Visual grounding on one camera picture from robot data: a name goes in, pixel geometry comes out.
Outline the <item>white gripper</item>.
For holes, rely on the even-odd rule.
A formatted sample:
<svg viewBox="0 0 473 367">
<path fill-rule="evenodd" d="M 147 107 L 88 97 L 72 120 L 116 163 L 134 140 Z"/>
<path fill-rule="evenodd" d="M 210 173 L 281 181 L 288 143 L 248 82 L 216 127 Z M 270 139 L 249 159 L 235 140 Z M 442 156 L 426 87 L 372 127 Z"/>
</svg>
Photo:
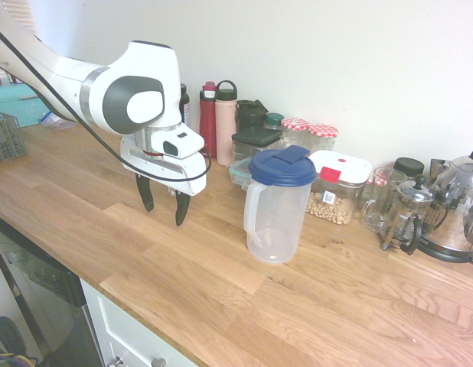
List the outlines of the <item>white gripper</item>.
<svg viewBox="0 0 473 367">
<path fill-rule="evenodd" d="M 181 226 L 188 212 L 190 196 L 199 194 L 206 187 L 206 161 L 202 153 L 197 152 L 183 159 L 166 154 L 151 157 L 135 145 L 133 135 L 123 135 L 120 154 L 138 171 L 157 176 L 152 180 L 176 191 L 175 222 L 176 226 Z M 135 180 L 146 211 L 152 211 L 155 205 L 150 187 L 151 180 L 141 174 L 136 174 Z"/>
</svg>

